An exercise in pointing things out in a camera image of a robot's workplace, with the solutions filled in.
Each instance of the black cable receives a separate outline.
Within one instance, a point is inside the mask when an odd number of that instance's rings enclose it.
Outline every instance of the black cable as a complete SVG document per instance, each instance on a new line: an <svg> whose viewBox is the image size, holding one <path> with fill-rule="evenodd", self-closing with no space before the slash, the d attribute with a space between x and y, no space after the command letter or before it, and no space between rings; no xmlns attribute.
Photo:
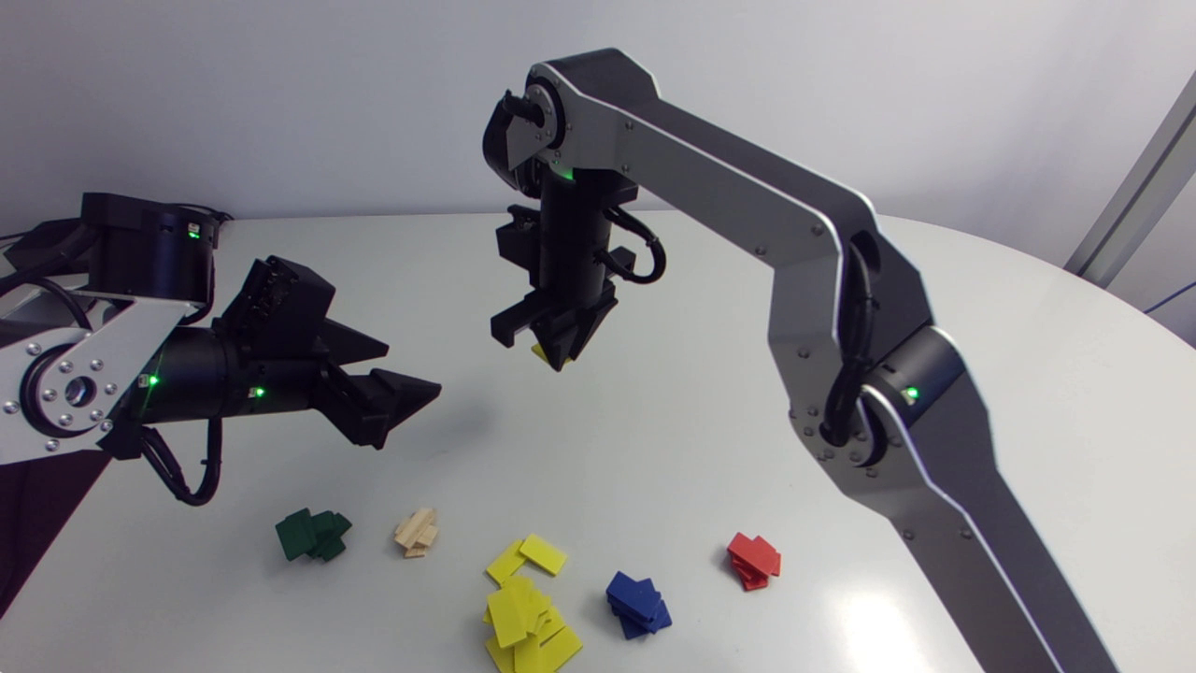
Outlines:
<svg viewBox="0 0 1196 673"><path fill-rule="evenodd" d="M153 428L141 429L141 455L150 467L158 473L161 483L179 502L200 507L212 501L220 487L220 458L224 451L224 427L219 418L208 420L208 453L203 460L203 481L200 488L191 492L183 478L183 469L175 459L166 440Z"/></svg>
<svg viewBox="0 0 1196 673"><path fill-rule="evenodd" d="M78 323L79 326L83 326L87 331L91 331L91 320L87 319L87 311L85 311L84 307L79 305L79 301L77 301L74 295L71 294L71 292L67 292L65 287L50 280L49 277L35 277L32 280L29 280L28 283L37 285L42 289L45 289L50 294L57 296L57 299L62 301L62 304L67 307L67 310L71 311L71 317L74 318L75 323Z"/></svg>
<svg viewBox="0 0 1196 673"><path fill-rule="evenodd" d="M658 238L657 234L648 228L648 225L635 219L631 213L618 206L603 210L603 216L609 219L612 224L616 224L640 238L643 238L643 241L648 244L648 249L652 250L652 273L647 275L636 275L633 270L618 263L618 261L616 261L608 250L597 251L594 257L623 280L629 280L639 285L648 285L660 280L660 276L665 274L665 263L667 261L665 258L665 246L660 243L660 238Z"/></svg>
<svg viewBox="0 0 1196 673"><path fill-rule="evenodd" d="M877 301L872 296L868 265L855 245L849 247L847 279L843 289L853 295L844 301L846 314L841 320L843 328L840 330L840 348L843 353L843 367L826 396L825 421L822 424L824 439L835 447L847 443L855 402L859 400L860 390L864 387L864 377L872 369L869 350Z"/></svg>
<svg viewBox="0 0 1196 673"><path fill-rule="evenodd" d="M1159 301L1158 304L1154 304L1153 306L1151 306L1151 307L1146 308L1146 310L1145 310L1145 311L1142 311L1142 312L1145 312L1145 313L1149 314L1149 313L1151 313L1151 311L1153 311L1153 310L1155 310L1155 308L1161 308L1164 304L1166 304L1166 302L1167 302L1167 301L1170 301L1171 299L1174 299L1174 298L1176 298L1176 296L1178 296L1179 294L1183 294L1184 292L1186 292L1186 290L1191 289L1192 287L1196 287L1196 280L1194 280L1194 281L1189 282L1188 285L1184 285L1183 287L1180 287L1179 289L1176 289L1176 290L1174 290L1174 292L1172 292L1171 294L1167 294L1167 298L1166 298L1166 299L1163 299L1163 300L1161 300L1161 301Z"/></svg>

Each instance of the metal frame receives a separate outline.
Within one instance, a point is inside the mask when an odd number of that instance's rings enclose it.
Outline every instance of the metal frame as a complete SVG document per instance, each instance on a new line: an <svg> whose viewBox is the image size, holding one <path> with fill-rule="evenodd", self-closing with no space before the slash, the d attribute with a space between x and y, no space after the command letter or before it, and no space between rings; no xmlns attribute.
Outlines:
<svg viewBox="0 0 1196 673"><path fill-rule="evenodd" d="M933 325L917 270L861 194L660 100L652 75L614 49L536 63L526 86L555 96L551 109L530 99L548 118L563 116L565 134L515 118L511 169L535 157L562 176L620 171L773 267L769 344L794 432L843 494L892 522L986 669L1116 671L997 472L983 402ZM958 372L911 422L879 384L866 386L858 409L878 426L858 414L854 439L835 447L819 414L842 366L843 250L860 234L875 243L884 280L873 287L883 306L873 353L892 359L916 336L948 351Z"/></svg>
<svg viewBox="0 0 1196 673"><path fill-rule="evenodd" d="M1064 269L1107 287L1196 173L1196 73Z"/></svg>

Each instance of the wooden block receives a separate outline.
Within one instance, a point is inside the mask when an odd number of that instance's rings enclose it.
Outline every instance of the wooden block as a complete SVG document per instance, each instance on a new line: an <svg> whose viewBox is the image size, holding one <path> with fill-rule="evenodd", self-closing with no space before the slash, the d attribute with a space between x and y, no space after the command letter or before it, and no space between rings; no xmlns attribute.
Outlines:
<svg viewBox="0 0 1196 673"><path fill-rule="evenodd" d="M568 561L568 556L561 550L554 547L539 536L532 533L527 536L524 544L519 546L519 553L527 557L529 561L536 565L543 568L549 575L556 576L565 567L565 562Z"/></svg>
<svg viewBox="0 0 1196 673"><path fill-rule="evenodd" d="M573 629L566 626L549 638L539 651L544 659L544 671L557 671L566 661L573 659L573 655L581 651L581 638L573 632Z"/></svg>
<svg viewBox="0 0 1196 673"><path fill-rule="evenodd" d="M514 592L499 589L486 598L486 605L490 610L499 647L508 648L527 638L527 629L524 628L526 619L519 611Z"/></svg>
<svg viewBox="0 0 1196 673"><path fill-rule="evenodd" d="M498 638L486 641L486 651L490 653L490 659L499 673L515 673L515 651L511 648L500 648Z"/></svg>
<svg viewBox="0 0 1196 673"><path fill-rule="evenodd" d="M423 530L423 533L421 533L420 537L415 539L415 546L431 547L432 542L437 539L437 533L439 532L440 530L437 528L435 526L428 526L427 528Z"/></svg>
<svg viewBox="0 0 1196 673"><path fill-rule="evenodd" d="M486 567L486 574L490 576L500 587L508 577L514 575L515 570L527 561L527 557L519 553L519 546L523 545L523 540L515 540L511 543L507 549L499 555L499 558L494 559L490 565Z"/></svg>
<svg viewBox="0 0 1196 673"><path fill-rule="evenodd" d="M515 650L515 673L541 673L543 671L544 655L541 654L539 641L526 638L512 649Z"/></svg>
<svg viewBox="0 0 1196 673"><path fill-rule="evenodd" d="M395 531L395 542L402 545L403 549L409 550L415 546L415 540L423 534L428 526L435 522L437 510L420 508L398 527L398 531Z"/></svg>
<svg viewBox="0 0 1196 673"><path fill-rule="evenodd" d="M550 607L548 608L548 619L539 632L536 634L536 640L539 641L539 644L544 644L549 638L559 634L561 629L565 629L565 618L561 617L560 611L555 606Z"/></svg>

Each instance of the blue block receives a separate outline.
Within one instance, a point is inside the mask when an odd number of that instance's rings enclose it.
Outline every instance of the blue block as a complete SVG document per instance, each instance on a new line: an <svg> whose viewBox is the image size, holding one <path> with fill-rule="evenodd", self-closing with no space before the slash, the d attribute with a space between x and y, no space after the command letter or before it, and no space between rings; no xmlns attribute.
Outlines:
<svg viewBox="0 0 1196 673"><path fill-rule="evenodd" d="M648 623L660 606L660 592L652 586L652 580L636 582L616 573L606 586L606 602L639 623Z"/></svg>

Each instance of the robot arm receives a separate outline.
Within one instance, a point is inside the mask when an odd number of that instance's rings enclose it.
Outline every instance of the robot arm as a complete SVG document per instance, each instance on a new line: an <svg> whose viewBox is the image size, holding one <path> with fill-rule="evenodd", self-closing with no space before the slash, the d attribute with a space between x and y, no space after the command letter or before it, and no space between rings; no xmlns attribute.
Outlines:
<svg viewBox="0 0 1196 673"><path fill-rule="evenodd" d="M610 224L634 230L618 206L649 189L773 267L769 345L794 432L843 494L892 522L981 665L1116 671L997 472L983 402L917 269L861 194L661 100L614 49L532 66L483 152L542 204L513 207L499 230L533 289L493 318L496 339L509 348L530 325L554 369L578 359L616 304L611 275L634 264L608 251ZM663 270L659 240L637 232Z"/></svg>

